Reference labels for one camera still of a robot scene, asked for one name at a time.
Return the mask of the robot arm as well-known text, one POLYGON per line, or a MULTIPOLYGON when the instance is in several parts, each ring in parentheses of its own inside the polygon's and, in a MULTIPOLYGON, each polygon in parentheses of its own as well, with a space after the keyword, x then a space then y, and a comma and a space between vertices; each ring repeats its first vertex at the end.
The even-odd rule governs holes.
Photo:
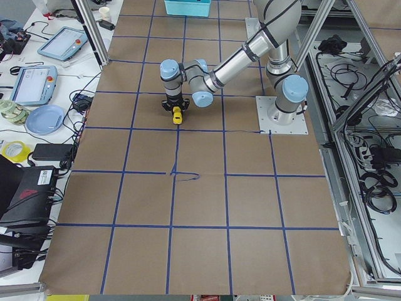
POLYGON ((301 17, 301 1, 255 1, 259 29, 212 70, 203 59, 178 63, 166 59, 160 64, 160 78, 166 99, 163 108, 172 114, 175 125, 182 123, 182 115, 190 100, 182 96, 182 85, 188 83, 191 100, 198 107, 208 107, 213 94, 264 55, 268 56, 266 74, 277 97, 268 109, 269 118, 276 124, 289 125, 308 93, 306 80, 295 74, 288 51, 288 38, 295 31, 301 17))

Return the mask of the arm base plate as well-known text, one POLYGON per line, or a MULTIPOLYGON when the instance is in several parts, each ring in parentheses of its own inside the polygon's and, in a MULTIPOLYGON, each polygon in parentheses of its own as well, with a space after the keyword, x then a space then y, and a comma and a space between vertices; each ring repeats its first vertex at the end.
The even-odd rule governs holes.
POLYGON ((251 36, 260 29, 258 18, 245 18, 247 35, 251 36))
POLYGON ((297 111, 283 113, 276 107, 276 97, 257 96, 259 131, 262 134, 308 135, 302 105, 297 111))

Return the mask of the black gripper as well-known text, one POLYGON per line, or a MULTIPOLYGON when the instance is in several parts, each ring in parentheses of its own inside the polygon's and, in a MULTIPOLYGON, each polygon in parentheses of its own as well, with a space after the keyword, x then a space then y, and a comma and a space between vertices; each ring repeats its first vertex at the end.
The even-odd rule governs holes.
POLYGON ((177 95, 166 95, 167 99, 162 101, 162 107, 167 111, 173 111, 173 107, 180 107, 182 112, 189 108, 190 100, 183 98, 182 93, 177 95))

